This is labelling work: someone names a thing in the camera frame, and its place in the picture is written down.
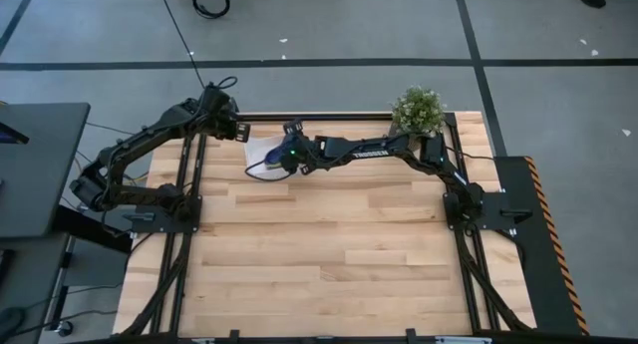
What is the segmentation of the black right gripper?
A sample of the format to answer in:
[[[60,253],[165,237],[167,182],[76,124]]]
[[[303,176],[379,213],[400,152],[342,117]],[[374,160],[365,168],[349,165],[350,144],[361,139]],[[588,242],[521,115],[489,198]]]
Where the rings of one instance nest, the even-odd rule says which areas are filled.
[[[300,172],[309,175],[317,170],[325,170],[326,162],[320,157],[318,145],[305,136],[295,135],[303,133],[303,122],[294,119],[283,124],[284,137],[280,145],[285,145],[288,154],[282,160],[284,170],[290,174]]]

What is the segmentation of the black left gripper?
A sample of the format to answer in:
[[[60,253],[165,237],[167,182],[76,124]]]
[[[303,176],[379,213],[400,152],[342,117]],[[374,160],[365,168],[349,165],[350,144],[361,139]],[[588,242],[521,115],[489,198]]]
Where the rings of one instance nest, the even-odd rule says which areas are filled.
[[[237,122],[230,96],[213,83],[208,83],[198,99],[196,132],[218,140],[247,143],[250,131],[250,124]]]

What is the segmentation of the white plastic basket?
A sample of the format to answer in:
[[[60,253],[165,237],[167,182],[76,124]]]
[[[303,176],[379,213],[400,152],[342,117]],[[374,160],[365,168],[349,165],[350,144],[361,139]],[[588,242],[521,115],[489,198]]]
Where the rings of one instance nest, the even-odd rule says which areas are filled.
[[[279,146],[285,136],[251,138],[244,147],[246,157],[245,174],[260,181],[273,182],[289,178],[285,170],[269,170],[263,163],[266,154]]]

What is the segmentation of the navy measuring cup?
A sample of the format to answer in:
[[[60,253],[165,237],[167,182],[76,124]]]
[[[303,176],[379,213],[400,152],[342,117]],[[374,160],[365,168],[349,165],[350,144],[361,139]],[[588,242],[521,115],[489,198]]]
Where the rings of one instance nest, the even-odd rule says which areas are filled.
[[[282,160],[287,154],[288,154],[288,151],[286,150],[285,145],[277,146],[266,154],[263,163],[265,166],[275,165],[275,164],[282,165]]]

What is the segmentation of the potted plant striped pot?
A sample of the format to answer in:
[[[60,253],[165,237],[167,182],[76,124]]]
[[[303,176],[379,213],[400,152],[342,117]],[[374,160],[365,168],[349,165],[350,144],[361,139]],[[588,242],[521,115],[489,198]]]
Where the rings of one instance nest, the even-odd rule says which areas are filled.
[[[414,86],[392,104],[392,125],[400,134],[432,135],[445,124],[445,105],[432,89]]]

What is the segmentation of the large black desk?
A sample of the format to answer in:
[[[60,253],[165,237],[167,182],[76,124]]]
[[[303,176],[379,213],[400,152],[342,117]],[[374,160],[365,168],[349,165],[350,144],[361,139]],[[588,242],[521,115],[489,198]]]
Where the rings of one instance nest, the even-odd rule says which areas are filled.
[[[89,111],[87,103],[0,106],[0,124],[29,139],[0,143],[0,238],[51,230]]]

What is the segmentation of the black platform hazard stripe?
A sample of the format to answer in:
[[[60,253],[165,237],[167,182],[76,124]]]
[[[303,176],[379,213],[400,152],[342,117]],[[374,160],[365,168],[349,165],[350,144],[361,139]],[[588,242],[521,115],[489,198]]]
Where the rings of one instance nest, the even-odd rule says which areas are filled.
[[[589,327],[533,159],[497,157],[495,166],[510,205],[531,211],[531,217],[517,226],[516,240],[524,251],[523,275],[537,330],[588,335]]]

